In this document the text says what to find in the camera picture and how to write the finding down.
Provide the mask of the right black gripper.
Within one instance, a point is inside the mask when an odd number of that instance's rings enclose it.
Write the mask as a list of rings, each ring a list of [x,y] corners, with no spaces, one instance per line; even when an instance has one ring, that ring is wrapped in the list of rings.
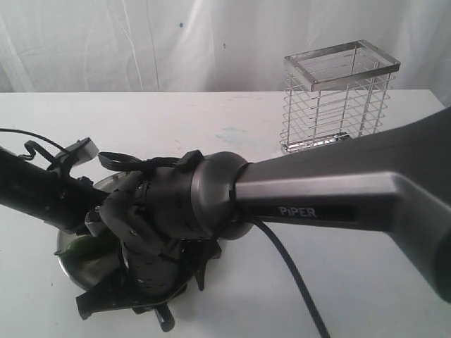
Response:
[[[175,327],[168,302],[185,292],[192,279],[203,291],[207,263],[222,254],[217,235],[208,239],[174,239],[154,253],[142,244],[122,240],[121,249],[127,279],[121,270],[114,270],[79,295],[76,304],[80,317],[86,320],[94,313],[128,308],[136,313],[154,311],[163,332]],[[134,292],[141,298],[139,305]]]

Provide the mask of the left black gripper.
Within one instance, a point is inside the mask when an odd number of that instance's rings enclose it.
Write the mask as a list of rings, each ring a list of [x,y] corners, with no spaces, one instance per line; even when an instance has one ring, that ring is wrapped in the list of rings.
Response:
[[[106,192],[94,187],[88,177],[68,177],[56,203],[49,207],[45,223],[68,234],[87,234],[85,216],[106,199]]]

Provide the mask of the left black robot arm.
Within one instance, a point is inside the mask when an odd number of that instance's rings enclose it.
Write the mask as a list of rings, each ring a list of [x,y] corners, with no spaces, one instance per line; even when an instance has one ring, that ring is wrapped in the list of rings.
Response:
[[[45,170],[1,149],[1,205],[68,233],[85,228],[85,216],[107,193],[55,170]]]

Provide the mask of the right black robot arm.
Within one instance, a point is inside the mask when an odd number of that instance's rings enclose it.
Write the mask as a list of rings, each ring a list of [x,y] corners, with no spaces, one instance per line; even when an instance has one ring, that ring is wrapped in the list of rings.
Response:
[[[118,238],[120,265],[80,295],[80,317],[154,311],[164,331],[168,302],[196,279],[205,287],[219,241],[252,226],[273,242],[322,337],[328,330],[292,258],[269,223],[384,232],[444,301],[450,300],[450,109],[378,134],[250,163],[199,151],[182,158],[102,152],[120,173],[95,227]]]

